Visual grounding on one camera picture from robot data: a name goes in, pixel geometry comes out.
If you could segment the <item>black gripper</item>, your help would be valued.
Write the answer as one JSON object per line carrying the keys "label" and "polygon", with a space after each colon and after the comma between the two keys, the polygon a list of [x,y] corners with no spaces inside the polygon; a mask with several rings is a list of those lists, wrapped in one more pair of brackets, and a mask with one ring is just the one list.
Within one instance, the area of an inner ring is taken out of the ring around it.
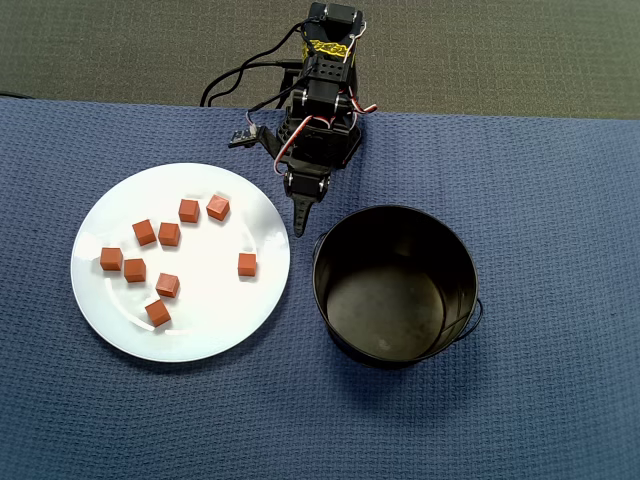
{"label": "black gripper", "polygon": [[[282,174],[281,165],[291,160],[320,165],[322,168],[345,168],[359,147],[359,126],[351,117],[336,120],[331,127],[324,117],[314,117],[297,133],[284,154],[282,148],[303,122],[302,118],[286,116],[277,130],[281,146],[276,148],[275,172]],[[294,204],[293,231],[303,236],[312,206],[326,195],[331,177],[288,170],[283,178],[286,195]]]}

